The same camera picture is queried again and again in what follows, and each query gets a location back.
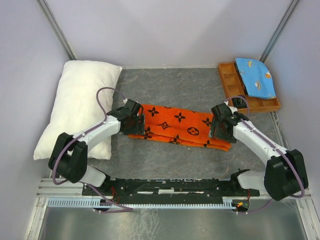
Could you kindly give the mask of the orange patterned pillowcase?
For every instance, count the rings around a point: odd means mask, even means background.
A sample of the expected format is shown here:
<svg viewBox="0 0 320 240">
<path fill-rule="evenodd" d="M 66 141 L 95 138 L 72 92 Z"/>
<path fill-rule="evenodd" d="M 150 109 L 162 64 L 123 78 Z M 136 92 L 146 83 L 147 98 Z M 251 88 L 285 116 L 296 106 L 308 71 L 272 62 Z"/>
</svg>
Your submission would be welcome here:
<svg viewBox="0 0 320 240">
<path fill-rule="evenodd" d="M 229 151 L 226 140 L 210 137 L 212 113 L 189 109 L 143 104 L 144 134 L 131 134 L 132 139 L 164 142 L 188 147 Z"/>
</svg>

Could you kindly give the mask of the white pillow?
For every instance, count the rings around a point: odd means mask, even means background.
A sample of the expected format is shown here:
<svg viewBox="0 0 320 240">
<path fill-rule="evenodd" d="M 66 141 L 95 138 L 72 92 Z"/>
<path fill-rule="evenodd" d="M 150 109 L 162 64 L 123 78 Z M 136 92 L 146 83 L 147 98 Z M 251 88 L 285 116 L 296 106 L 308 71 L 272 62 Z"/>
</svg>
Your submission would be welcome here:
<svg viewBox="0 0 320 240">
<path fill-rule="evenodd" d="M 103 112 L 112 109 L 122 69 L 91 60 L 70 60 L 64 64 L 50 122 L 35 147 L 34 160 L 49 159 L 61 133 L 77 134 L 104 119 Z"/>
</svg>

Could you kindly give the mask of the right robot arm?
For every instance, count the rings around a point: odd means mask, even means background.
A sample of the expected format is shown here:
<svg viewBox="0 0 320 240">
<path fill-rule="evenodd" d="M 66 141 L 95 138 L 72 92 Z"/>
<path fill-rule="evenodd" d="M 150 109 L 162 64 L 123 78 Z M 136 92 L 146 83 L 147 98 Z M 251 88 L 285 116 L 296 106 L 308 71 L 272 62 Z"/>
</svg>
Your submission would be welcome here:
<svg viewBox="0 0 320 240">
<path fill-rule="evenodd" d="M 249 120 L 228 106 L 227 102 L 212 109 L 213 119 L 209 136 L 245 144 L 264 164 L 264 171 L 240 170 L 236 179 L 229 183 L 231 193 L 242 195 L 247 189 L 267 192 L 275 201 L 287 197 L 302 198 L 309 187 L 303 154 L 297 149 L 287 148 L 275 143 Z"/>
</svg>

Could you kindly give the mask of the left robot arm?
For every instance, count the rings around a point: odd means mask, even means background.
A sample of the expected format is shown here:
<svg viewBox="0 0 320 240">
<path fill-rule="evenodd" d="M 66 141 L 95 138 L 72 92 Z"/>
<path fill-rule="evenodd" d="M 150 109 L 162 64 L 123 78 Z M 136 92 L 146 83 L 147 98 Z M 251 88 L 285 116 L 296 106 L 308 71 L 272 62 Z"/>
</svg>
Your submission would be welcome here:
<svg viewBox="0 0 320 240">
<path fill-rule="evenodd" d="M 88 165 L 88 153 L 108 137 L 143 135 L 145 132 L 144 107 L 131 99 L 124 106 L 105 114 L 104 119 L 74 135 L 61 133 L 55 142 L 48 167 L 52 176 L 60 175 L 73 184 L 93 186 L 99 195 L 106 195 L 111 189 L 110 177 Z"/>
</svg>

